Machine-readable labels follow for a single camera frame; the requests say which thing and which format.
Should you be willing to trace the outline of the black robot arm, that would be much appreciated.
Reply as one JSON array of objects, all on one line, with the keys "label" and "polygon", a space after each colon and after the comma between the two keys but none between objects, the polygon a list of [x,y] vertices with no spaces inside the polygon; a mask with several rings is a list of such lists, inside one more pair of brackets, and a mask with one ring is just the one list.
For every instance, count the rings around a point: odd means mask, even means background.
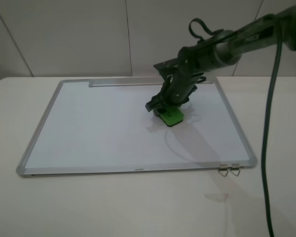
[{"label": "black robot arm", "polygon": [[147,111],[180,107],[189,101],[196,85],[205,81],[204,74],[229,67],[239,62],[243,54],[276,44],[285,44],[296,51],[296,5],[277,14],[265,15],[236,31],[211,31],[206,24],[194,18],[210,38],[198,39],[194,46],[182,47],[176,58],[155,64],[164,79],[161,91],[146,103]]}]

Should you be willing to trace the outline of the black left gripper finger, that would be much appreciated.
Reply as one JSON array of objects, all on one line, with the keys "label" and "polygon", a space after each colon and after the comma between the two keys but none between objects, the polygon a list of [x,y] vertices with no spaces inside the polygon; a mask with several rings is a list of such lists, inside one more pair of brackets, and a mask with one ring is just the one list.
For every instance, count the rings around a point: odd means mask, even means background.
[{"label": "black left gripper finger", "polygon": [[148,112],[151,112],[155,109],[162,109],[162,108],[165,108],[166,105],[163,101],[163,98],[162,96],[160,95],[155,95],[151,98],[150,101],[148,101],[145,105],[145,108]]}]

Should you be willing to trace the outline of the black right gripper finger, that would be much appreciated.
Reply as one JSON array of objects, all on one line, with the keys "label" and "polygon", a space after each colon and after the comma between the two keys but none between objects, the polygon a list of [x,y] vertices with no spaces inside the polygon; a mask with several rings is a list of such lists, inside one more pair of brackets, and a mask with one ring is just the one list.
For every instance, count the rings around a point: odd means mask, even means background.
[{"label": "black right gripper finger", "polygon": [[173,107],[158,107],[154,106],[152,109],[155,116],[171,116]]}]

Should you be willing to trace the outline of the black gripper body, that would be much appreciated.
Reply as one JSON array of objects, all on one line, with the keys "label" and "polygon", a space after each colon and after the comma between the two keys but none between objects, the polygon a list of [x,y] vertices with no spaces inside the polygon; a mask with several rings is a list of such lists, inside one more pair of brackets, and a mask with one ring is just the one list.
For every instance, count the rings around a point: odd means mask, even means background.
[{"label": "black gripper body", "polygon": [[196,84],[205,81],[204,73],[184,76],[176,71],[170,79],[164,82],[161,89],[161,99],[166,107],[180,107],[189,101],[189,96],[197,87]]}]

